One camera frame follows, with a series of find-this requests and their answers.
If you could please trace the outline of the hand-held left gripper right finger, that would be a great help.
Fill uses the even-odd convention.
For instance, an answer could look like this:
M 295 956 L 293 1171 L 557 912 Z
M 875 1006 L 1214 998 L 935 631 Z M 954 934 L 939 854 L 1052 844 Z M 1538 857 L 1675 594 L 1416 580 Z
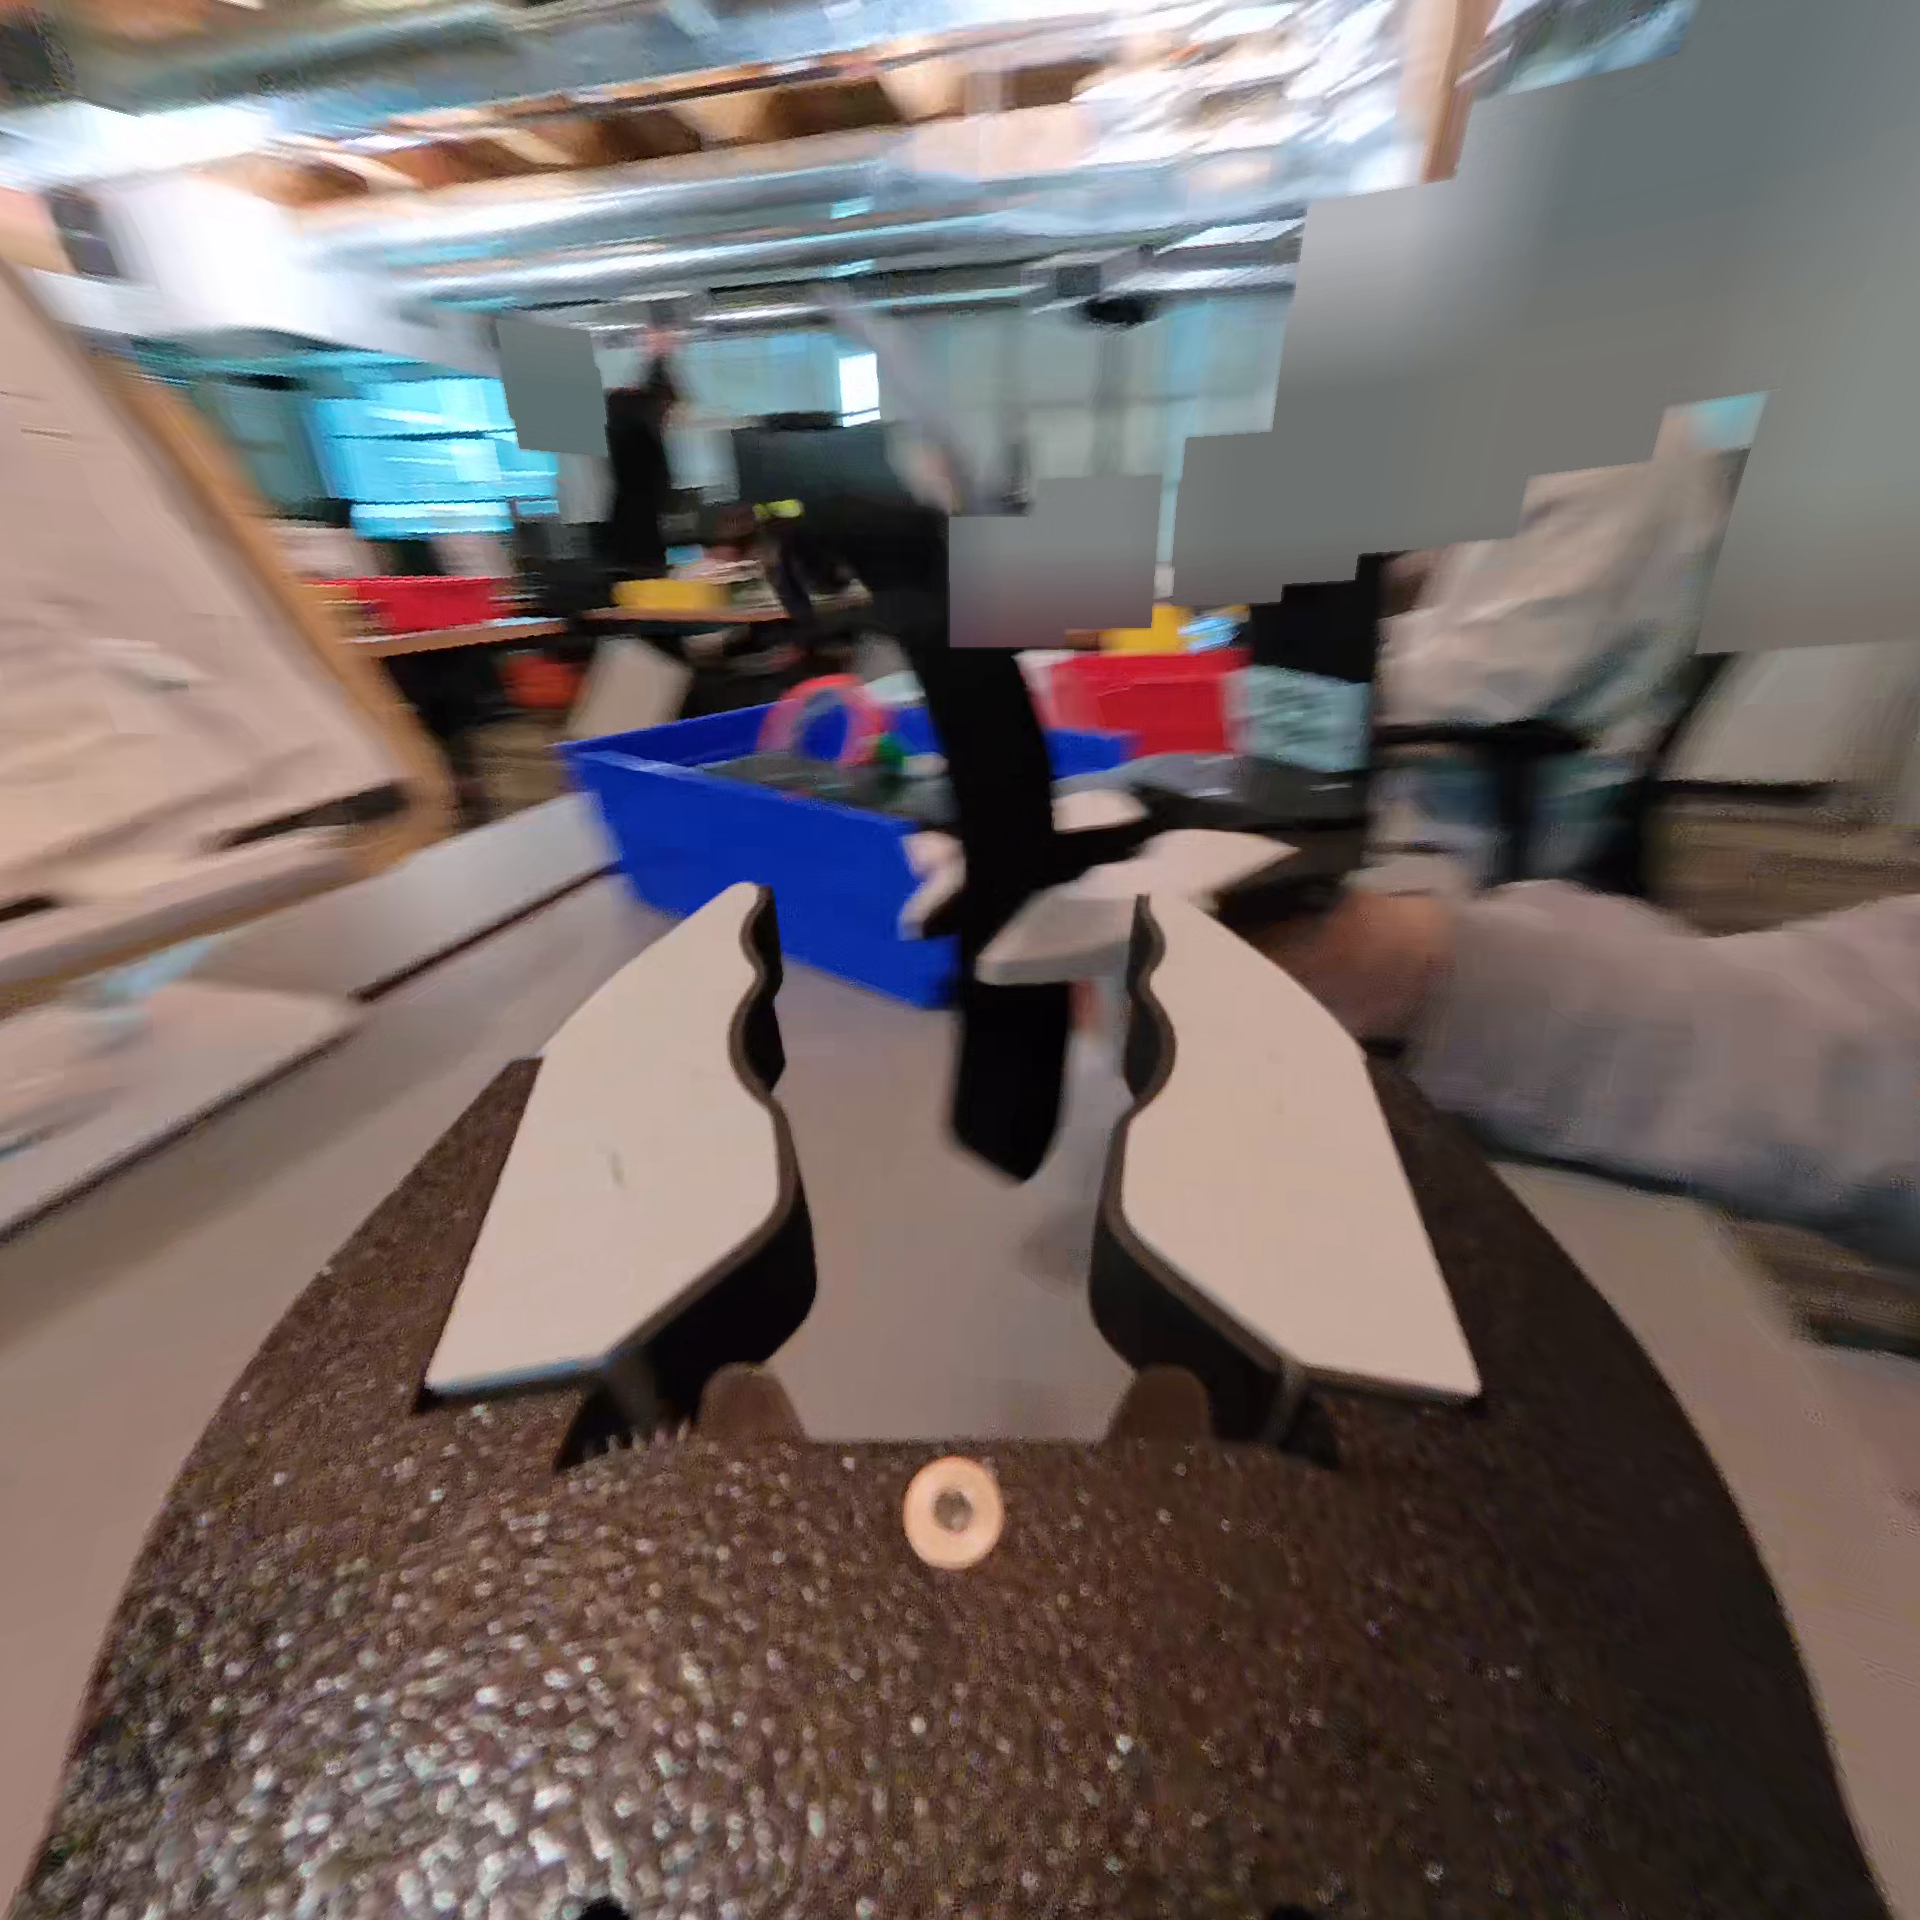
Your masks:
M 1468 1407 L 1480 1375 L 1360 1044 L 1198 905 L 1136 902 L 1088 1270 L 1104 1342 L 1212 1411 L 1317 1387 Z

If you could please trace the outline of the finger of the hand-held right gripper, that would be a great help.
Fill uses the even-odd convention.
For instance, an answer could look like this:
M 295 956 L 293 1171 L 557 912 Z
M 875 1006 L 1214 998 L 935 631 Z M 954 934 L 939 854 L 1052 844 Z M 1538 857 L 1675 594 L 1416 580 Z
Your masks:
M 1253 832 L 1157 832 L 1139 854 L 1027 898 L 980 947 L 975 982 L 1053 987 L 1116 976 L 1133 939 L 1140 898 L 1216 912 L 1224 895 L 1283 871 L 1295 855 L 1295 846 Z
M 1125 787 L 1053 787 L 1052 827 L 1067 854 L 1088 854 L 1088 865 L 1130 857 L 1146 839 L 1148 812 Z M 956 902 L 966 883 L 966 857 L 947 827 L 916 827 L 902 839 L 912 889 L 900 905 L 904 939 L 942 939 L 950 930 Z

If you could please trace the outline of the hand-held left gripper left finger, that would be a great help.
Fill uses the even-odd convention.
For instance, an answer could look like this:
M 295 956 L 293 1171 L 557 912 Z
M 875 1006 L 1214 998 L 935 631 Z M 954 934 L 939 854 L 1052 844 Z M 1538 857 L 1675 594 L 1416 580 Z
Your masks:
M 423 1371 L 434 1401 L 594 1387 L 698 1407 L 815 1302 L 778 1100 L 783 959 L 767 888 L 731 884 L 554 1033 Z

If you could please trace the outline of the dark brown strip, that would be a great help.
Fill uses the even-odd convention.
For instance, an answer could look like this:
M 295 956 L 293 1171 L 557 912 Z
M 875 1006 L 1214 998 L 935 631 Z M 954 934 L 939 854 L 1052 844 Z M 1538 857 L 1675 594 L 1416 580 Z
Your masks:
M 927 516 L 927 588 L 907 643 L 947 758 L 966 870 L 954 903 L 960 976 L 948 1118 L 975 1162 L 1027 1184 L 1063 1116 L 1069 991 L 990 983 L 984 952 L 1050 884 L 1052 766 L 1016 658 L 956 643 L 950 529 L 948 515 Z

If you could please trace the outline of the blue plastic bin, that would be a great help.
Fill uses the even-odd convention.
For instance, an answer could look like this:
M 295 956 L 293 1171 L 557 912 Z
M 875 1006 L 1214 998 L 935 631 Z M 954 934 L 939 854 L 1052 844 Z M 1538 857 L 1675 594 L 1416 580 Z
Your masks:
M 637 902 L 690 916 L 749 883 L 773 895 L 783 959 L 884 1000 L 947 1008 L 960 976 L 942 939 L 904 939 L 902 839 L 954 824 L 944 772 L 888 779 L 757 754 L 767 706 L 685 719 L 559 748 Z

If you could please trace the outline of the person's right forearm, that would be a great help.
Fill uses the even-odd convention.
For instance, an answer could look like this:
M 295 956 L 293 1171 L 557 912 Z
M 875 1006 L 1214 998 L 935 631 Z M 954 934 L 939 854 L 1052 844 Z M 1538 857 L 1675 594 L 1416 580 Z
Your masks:
M 1918 898 L 1708 935 L 1525 883 L 1452 911 L 1404 1065 L 1525 1162 L 1918 1259 Z

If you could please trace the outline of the grey desk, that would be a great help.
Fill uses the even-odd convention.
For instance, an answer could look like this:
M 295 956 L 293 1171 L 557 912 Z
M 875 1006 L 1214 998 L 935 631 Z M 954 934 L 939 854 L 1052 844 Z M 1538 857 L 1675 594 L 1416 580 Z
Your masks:
M 661 924 L 559 801 L 290 907 L 215 986 L 336 993 L 344 1044 L 5 1244 L 5 1905 L 148 1528 L 299 1289 Z M 779 1371 L 829 1436 L 1090 1438 L 1125 1382 L 1069 1284 L 1090 1201 L 939 1144 L 935 1015 L 786 982 L 819 1314 Z M 1888 1905 L 1915 1915 L 1915 1368 L 1807 1344 L 1711 1212 L 1504 1169 L 1698 1424 L 1798 1633 Z

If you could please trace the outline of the person's right hand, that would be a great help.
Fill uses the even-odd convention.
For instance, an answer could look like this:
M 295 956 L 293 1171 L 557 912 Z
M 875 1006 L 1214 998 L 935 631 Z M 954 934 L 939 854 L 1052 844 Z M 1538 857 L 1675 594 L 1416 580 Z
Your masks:
M 1450 982 L 1452 902 L 1423 895 L 1347 892 L 1311 914 L 1240 934 L 1288 974 L 1360 1044 L 1405 1043 L 1428 1000 Z

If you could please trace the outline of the red plastic bin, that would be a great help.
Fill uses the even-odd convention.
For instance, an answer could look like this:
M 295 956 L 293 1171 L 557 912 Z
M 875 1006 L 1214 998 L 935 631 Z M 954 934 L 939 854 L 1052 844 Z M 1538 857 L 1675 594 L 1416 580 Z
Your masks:
M 1230 686 L 1240 647 L 1180 654 L 1056 654 L 1037 666 L 1052 728 L 1127 734 L 1139 758 L 1232 753 Z

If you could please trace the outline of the red tape roll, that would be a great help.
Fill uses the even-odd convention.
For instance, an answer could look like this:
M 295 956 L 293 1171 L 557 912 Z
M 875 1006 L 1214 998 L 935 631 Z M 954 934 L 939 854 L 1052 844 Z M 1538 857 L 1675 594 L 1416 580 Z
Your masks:
M 853 675 L 806 679 L 762 719 L 757 754 L 854 770 L 874 766 L 891 729 L 891 712 Z

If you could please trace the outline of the wooden document stand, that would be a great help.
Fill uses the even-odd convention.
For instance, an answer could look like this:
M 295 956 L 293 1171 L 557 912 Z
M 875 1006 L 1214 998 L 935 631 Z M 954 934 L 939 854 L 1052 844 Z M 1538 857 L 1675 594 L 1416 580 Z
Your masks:
M 5 265 L 5 1015 L 451 827 L 424 734 L 192 402 Z

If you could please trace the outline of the red storage bin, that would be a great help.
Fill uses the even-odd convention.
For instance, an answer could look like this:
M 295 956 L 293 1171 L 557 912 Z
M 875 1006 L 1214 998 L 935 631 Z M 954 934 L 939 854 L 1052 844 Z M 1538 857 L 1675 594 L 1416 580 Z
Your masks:
M 336 584 L 372 633 L 403 639 L 484 626 L 502 618 L 499 580 L 486 577 L 386 575 Z

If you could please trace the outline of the printed instruction sheet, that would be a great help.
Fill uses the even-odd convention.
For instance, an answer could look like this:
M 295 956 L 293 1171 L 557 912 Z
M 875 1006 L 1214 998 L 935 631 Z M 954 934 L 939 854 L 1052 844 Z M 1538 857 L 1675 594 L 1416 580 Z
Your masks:
M 154 393 L 5 276 L 5 905 L 403 810 L 391 705 Z

